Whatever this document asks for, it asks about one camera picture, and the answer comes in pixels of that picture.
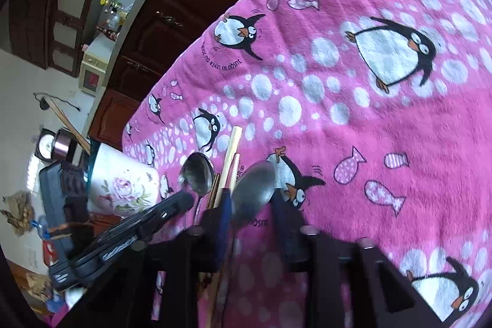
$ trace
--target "clock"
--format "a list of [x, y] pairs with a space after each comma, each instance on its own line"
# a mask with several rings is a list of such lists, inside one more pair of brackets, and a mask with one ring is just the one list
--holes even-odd
[[38, 142], [36, 142], [36, 150], [34, 154], [39, 159], [45, 162], [52, 162], [51, 149], [53, 148], [53, 142], [55, 141], [55, 133], [45, 128], [41, 129]]

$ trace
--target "cartoon penguin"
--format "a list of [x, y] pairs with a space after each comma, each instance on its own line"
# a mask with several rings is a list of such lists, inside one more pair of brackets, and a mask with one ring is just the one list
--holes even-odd
[[423, 86], [432, 72], [435, 46], [421, 32], [404, 25], [371, 17], [384, 25], [357, 33], [346, 31], [347, 38], [357, 44], [359, 52], [376, 76], [379, 89], [389, 93], [389, 87], [419, 71], [424, 72]]
[[256, 28], [254, 25], [264, 16], [264, 14], [257, 14], [250, 18], [242, 18], [241, 16], [231, 16], [226, 13], [215, 27], [214, 38], [225, 47], [244, 49], [255, 59], [263, 60], [252, 51], [251, 44], [256, 40]]
[[267, 161], [275, 168], [276, 188], [283, 189], [284, 200], [300, 208], [309, 188], [326, 183], [320, 178], [302, 175], [296, 164], [285, 156], [285, 150], [285, 146], [276, 148], [275, 152], [267, 157]]
[[153, 166], [153, 161], [156, 158], [156, 151], [151, 146], [151, 144], [147, 141], [145, 144], [145, 162], [147, 166]]
[[133, 127], [130, 125], [130, 123], [127, 123], [126, 126], [125, 126], [126, 134], [130, 138], [130, 140], [133, 142], [133, 139], [131, 138], [131, 130], [132, 130], [132, 128]]
[[210, 130], [210, 139], [205, 145], [200, 146], [200, 149], [202, 149], [205, 146], [210, 145], [206, 150], [206, 152], [208, 152], [210, 149], [212, 149], [212, 145], [215, 142], [215, 139], [217, 138], [217, 135], [220, 131], [220, 122], [218, 121], [218, 118], [212, 113], [209, 113], [208, 111], [203, 109], [198, 109], [198, 110], [200, 110], [201, 114], [196, 116], [193, 119], [193, 122], [195, 122], [195, 120], [198, 118], [205, 118], [208, 121], [208, 129]]
[[151, 112], [159, 117], [159, 120], [162, 122], [162, 124], [165, 124], [164, 121], [162, 121], [161, 119], [161, 106], [159, 104], [161, 100], [162, 98], [156, 98], [152, 94], [149, 95], [149, 107], [151, 109]]
[[446, 261], [455, 272], [414, 277], [407, 271], [407, 278], [441, 319], [443, 326], [450, 327], [473, 306], [479, 287], [456, 259], [447, 257]]

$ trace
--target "metal spoon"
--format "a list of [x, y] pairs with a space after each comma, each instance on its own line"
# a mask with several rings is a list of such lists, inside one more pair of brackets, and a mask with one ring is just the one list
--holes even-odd
[[213, 164], [210, 159], [200, 152], [193, 152], [188, 156], [181, 167], [179, 182], [182, 187], [189, 185], [198, 195], [198, 202], [195, 209], [195, 218], [193, 224], [198, 221], [198, 213], [205, 195], [212, 189], [213, 182]]

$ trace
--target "wooden chopstick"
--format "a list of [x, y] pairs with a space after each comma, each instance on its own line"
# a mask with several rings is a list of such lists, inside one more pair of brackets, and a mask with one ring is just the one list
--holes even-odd
[[222, 197], [222, 190], [225, 188], [227, 182], [227, 176], [229, 175], [229, 169], [231, 168], [232, 159], [238, 150], [239, 140], [243, 134], [243, 128], [235, 126], [232, 129], [232, 134], [229, 139], [229, 145], [227, 146], [227, 152], [225, 154], [224, 167], [222, 168], [222, 174], [220, 175], [220, 181], [218, 183], [218, 191], [213, 203], [213, 207], [218, 207], [220, 204], [220, 198]]

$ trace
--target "black cable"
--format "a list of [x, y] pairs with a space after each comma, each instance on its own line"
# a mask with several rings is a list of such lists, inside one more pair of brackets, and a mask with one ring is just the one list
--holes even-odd
[[46, 92], [34, 92], [33, 93], [34, 95], [34, 98], [38, 101], [38, 102], [41, 102], [41, 99], [38, 99], [38, 96], [39, 95], [44, 95], [44, 96], [49, 96], [50, 98], [55, 98], [55, 99], [58, 99], [60, 102], [63, 102], [63, 103], [68, 103], [70, 106], [72, 106], [73, 108], [77, 109], [79, 112], [80, 112], [80, 107], [78, 106], [75, 106], [73, 105], [72, 103], [68, 102], [68, 101], [64, 101], [63, 99], [60, 99], [59, 97], [57, 96], [53, 96], [53, 95], [50, 95]]

